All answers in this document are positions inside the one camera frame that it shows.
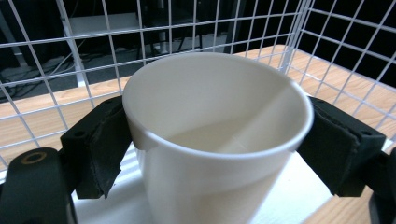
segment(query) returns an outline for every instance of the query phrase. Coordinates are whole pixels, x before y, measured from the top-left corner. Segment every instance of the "wooden surface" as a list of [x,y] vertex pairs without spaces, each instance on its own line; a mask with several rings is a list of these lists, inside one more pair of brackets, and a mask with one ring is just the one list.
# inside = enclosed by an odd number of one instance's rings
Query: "wooden surface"
[[[249,58],[260,56],[260,62],[269,63],[271,66],[278,68],[282,57],[281,53],[284,50],[284,46],[275,46],[261,51],[251,50],[247,53],[247,56]],[[246,56],[246,53],[239,53],[238,55]],[[359,106],[360,109],[354,115],[356,118],[374,128],[379,122],[382,122],[378,130],[386,134],[388,138],[395,136],[396,121],[393,119],[382,120],[384,114],[378,112],[388,112],[396,104],[395,89],[378,84],[366,97],[366,94],[374,85],[371,79],[353,75],[347,82],[349,77],[347,70],[336,65],[329,66],[328,62],[310,57],[309,54],[301,51],[295,52],[290,65],[288,76],[301,83],[306,92],[312,95],[316,93],[318,98],[335,104],[349,114],[353,114]],[[125,77],[120,80],[122,88],[127,79],[128,77]],[[342,93],[339,100],[335,102],[339,90],[343,87],[345,93]],[[2,136],[0,146],[26,141],[14,147],[4,148],[0,151],[0,155],[10,162],[23,151],[36,147],[35,142],[31,141],[32,136],[22,123],[23,120],[27,123],[33,135],[38,137],[37,142],[40,146],[60,149],[59,137],[65,132],[66,128],[73,126],[91,111],[92,105],[98,105],[105,99],[120,95],[120,86],[117,80],[109,80],[91,85],[90,91],[92,96],[97,98],[90,100],[87,88],[81,87],[55,92],[54,97],[57,105],[49,94],[15,101],[15,106],[23,114],[22,119],[17,116],[10,103],[0,104],[0,118],[9,118],[0,120],[0,136]],[[360,105],[359,99],[365,99],[364,102],[368,105]],[[64,117],[66,125],[61,120],[60,114]],[[333,197],[319,208],[306,223],[370,223],[367,207],[370,195],[371,190],[367,189],[360,198]]]

